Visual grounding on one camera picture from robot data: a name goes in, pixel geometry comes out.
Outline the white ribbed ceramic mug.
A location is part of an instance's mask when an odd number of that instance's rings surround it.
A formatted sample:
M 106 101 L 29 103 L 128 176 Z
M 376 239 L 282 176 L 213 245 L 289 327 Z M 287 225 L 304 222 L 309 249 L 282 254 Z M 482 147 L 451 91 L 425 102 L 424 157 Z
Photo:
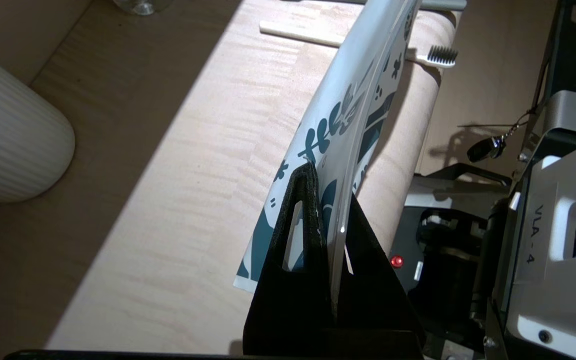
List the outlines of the white ribbed ceramic mug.
M 0 66 L 0 203 L 48 191 L 68 169 L 75 148 L 66 116 Z

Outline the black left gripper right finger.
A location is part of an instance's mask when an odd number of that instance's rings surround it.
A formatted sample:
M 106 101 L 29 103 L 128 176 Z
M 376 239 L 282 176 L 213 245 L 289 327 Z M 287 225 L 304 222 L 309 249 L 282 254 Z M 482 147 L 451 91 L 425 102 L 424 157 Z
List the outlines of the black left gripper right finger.
M 350 357 L 420 357 L 425 330 L 356 197 L 351 199 L 338 298 Z

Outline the white horse-print paper pouch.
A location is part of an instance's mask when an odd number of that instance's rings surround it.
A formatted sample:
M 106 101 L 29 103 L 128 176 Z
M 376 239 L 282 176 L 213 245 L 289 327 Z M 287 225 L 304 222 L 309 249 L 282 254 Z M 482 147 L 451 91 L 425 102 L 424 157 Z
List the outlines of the white horse-print paper pouch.
M 361 186 L 398 91 L 410 34 L 422 0 L 367 0 L 308 104 L 270 185 L 234 287 L 253 293 L 290 177 L 317 171 L 333 305 L 350 228 L 352 195 Z

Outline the black key fob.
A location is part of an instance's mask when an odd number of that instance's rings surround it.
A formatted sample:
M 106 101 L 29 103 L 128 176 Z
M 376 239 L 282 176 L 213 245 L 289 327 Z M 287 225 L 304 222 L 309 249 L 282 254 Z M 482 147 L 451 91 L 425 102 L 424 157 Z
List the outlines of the black key fob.
M 506 135 L 486 137 L 473 144 L 466 152 L 466 157 L 471 163 L 478 163 L 488 158 L 499 158 L 506 148 Z

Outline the small clear water bottle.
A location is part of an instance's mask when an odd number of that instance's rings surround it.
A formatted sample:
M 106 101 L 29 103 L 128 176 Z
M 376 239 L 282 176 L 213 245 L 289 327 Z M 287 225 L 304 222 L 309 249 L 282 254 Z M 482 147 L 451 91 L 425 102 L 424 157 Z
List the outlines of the small clear water bottle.
M 169 7 L 174 0 L 112 0 L 114 4 L 127 14 L 136 16 L 151 16 Z

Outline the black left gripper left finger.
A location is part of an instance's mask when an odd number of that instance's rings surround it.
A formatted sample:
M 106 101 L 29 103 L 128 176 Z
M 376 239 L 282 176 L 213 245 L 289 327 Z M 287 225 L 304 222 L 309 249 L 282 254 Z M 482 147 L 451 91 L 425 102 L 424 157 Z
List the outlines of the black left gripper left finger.
M 319 181 L 310 162 L 293 171 L 243 328 L 246 356 L 326 356 L 333 326 Z M 302 203 L 303 266 L 282 264 L 295 205 Z

